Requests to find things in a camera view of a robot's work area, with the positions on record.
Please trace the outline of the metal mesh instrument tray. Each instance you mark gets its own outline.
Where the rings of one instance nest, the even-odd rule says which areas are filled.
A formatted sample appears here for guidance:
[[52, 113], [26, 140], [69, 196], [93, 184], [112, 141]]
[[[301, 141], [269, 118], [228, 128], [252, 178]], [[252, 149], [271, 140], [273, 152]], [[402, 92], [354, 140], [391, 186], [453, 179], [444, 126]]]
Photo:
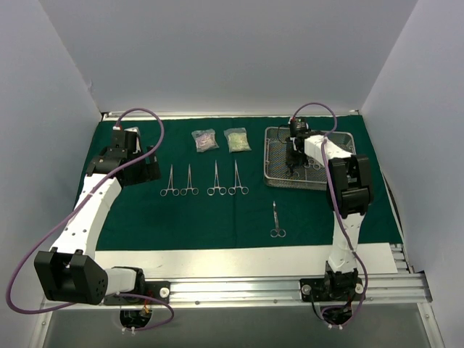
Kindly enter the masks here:
[[319, 170], [286, 166], [286, 142], [290, 137], [289, 127], [268, 127], [265, 129], [264, 145], [264, 181], [268, 186], [287, 189], [306, 189], [324, 191], [326, 189], [326, 172], [322, 167], [322, 156], [307, 157], [318, 162]]

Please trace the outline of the green gauze packet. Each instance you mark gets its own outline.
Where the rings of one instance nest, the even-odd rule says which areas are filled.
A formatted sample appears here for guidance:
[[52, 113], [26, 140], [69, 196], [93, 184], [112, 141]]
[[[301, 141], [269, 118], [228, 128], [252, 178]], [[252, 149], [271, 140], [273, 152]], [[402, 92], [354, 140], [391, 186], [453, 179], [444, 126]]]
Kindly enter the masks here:
[[229, 128], [223, 131], [225, 139], [228, 143], [228, 151], [233, 152], [248, 152], [251, 147], [247, 138], [246, 128]]

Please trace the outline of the clear packet with sutures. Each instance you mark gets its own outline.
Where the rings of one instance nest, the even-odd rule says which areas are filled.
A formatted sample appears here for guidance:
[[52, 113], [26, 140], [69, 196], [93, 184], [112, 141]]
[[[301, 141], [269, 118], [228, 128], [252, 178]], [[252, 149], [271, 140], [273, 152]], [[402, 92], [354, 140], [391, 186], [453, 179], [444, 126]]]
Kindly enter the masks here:
[[198, 153], [219, 148], [214, 129], [194, 130], [191, 135], [194, 139], [196, 151]]

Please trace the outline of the green surgical drape cloth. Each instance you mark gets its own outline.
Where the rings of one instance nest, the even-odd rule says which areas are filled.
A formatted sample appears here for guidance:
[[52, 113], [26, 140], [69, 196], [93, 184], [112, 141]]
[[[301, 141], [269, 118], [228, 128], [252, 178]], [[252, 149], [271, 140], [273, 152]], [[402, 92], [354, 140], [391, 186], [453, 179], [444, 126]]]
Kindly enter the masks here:
[[[236, 249], [251, 247], [327, 245], [332, 242], [334, 216], [325, 191], [269, 187], [264, 182], [265, 129], [281, 126], [274, 117], [210, 118], [190, 120], [125, 121], [138, 127], [144, 146], [158, 145], [162, 177], [157, 181], [125, 187], [114, 201], [97, 248], [114, 250]], [[198, 153], [193, 131], [215, 130], [218, 149]], [[246, 128], [251, 151], [233, 152], [223, 131]], [[224, 196], [207, 195], [213, 185], [217, 161]], [[231, 196], [237, 161], [241, 184], [249, 188]], [[186, 187], [188, 166], [194, 196], [160, 196], [167, 187], [173, 165], [174, 187]], [[271, 238], [273, 202], [285, 238]]]

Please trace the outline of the steel scissors curved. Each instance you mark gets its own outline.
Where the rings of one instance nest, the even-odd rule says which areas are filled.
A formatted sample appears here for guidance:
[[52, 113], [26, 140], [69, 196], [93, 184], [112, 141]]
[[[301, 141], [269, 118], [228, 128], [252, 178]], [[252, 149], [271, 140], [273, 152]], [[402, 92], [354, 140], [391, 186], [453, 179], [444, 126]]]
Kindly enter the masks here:
[[274, 228], [270, 230], [271, 238], [285, 238], [286, 231], [280, 227], [278, 212], [276, 209], [276, 202], [273, 202], [273, 219], [274, 219]]

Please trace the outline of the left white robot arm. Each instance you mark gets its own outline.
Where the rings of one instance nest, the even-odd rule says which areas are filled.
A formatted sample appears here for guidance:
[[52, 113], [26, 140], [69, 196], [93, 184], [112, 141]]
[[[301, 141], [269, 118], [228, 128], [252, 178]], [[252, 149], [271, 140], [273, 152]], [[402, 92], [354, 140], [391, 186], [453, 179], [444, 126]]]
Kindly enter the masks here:
[[48, 300], [98, 305], [116, 293], [130, 304], [145, 298], [142, 269], [104, 269], [94, 258], [104, 222], [122, 189], [159, 178], [156, 154], [150, 146], [142, 148], [139, 129], [113, 128], [111, 144], [88, 164], [73, 217], [51, 249], [38, 252], [34, 259]]

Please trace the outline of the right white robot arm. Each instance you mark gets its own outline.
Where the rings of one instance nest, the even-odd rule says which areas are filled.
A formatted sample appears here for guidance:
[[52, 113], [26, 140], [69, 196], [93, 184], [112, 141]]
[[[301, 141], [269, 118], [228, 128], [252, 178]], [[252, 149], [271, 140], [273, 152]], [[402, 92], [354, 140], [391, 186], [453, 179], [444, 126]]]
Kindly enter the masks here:
[[373, 202], [373, 180], [367, 156], [353, 154], [310, 130], [303, 117], [291, 117], [286, 138], [286, 166], [297, 167], [315, 160], [326, 172], [327, 197], [334, 215], [333, 242], [322, 281], [323, 293], [338, 299], [347, 291], [361, 293], [357, 255], [360, 228]]

